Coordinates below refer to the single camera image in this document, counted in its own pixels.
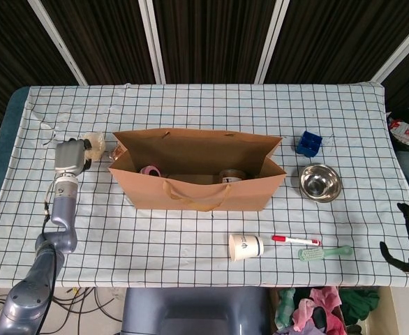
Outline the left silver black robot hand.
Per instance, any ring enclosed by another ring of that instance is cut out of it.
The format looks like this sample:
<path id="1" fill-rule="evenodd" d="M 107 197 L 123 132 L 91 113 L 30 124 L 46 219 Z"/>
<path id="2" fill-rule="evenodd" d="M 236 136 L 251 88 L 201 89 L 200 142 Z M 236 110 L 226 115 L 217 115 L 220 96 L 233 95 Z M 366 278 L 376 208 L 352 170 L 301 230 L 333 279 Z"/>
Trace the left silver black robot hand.
<path id="1" fill-rule="evenodd" d="M 72 174 L 75 177 L 91 167 L 91 159 L 85 152 L 92 149 L 89 140 L 71 138 L 56 147 L 54 170 L 56 175 Z"/>

